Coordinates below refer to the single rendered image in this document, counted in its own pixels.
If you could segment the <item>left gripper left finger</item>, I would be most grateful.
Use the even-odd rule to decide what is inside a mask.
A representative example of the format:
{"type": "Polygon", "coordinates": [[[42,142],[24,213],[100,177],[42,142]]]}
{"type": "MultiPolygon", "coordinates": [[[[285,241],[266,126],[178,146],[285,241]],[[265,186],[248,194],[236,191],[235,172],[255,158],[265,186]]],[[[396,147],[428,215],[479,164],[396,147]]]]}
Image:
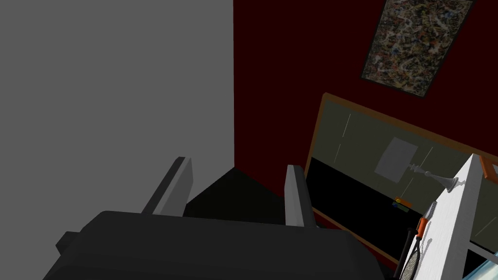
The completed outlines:
{"type": "Polygon", "coordinates": [[[191,158],[176,158],[142,213],[182,217],[193,182],[191,158]]]}

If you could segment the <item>abstract speckled wall painting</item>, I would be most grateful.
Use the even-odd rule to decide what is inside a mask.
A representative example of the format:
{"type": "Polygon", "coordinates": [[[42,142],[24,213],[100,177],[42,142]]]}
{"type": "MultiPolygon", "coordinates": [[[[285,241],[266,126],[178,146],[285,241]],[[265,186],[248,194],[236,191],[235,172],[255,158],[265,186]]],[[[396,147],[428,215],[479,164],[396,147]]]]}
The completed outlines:
{"type": "Polygon", "coordinates": [[[424,98],[477,0],[384,0],[361,78],[424,98]]]}

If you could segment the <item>white table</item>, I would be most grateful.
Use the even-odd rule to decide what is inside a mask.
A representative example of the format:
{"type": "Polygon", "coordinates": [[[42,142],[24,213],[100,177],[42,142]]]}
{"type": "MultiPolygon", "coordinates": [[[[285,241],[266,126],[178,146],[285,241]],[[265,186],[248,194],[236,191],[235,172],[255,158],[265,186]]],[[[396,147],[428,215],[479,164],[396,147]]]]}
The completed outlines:
{"type": "Polygon", "coordinates": [[[498,184],[498,162],[473,154],[454,178],[434,175],[440,196],[410,229],[394,280],[498,280],[498,252],[471,242],[481,180],[498,184]]]}

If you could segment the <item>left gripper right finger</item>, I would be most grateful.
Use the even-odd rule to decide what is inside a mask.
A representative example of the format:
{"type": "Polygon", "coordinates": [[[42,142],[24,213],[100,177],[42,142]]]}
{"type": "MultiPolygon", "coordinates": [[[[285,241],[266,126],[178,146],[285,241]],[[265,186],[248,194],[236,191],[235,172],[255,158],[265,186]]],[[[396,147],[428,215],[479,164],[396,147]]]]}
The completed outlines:
{"type": "Polygon", "coordinates": [[[284,199],[285,224],[287,226],[308,228],[317,226],[304,171],[299,165],[287,166],[284,199]]]}

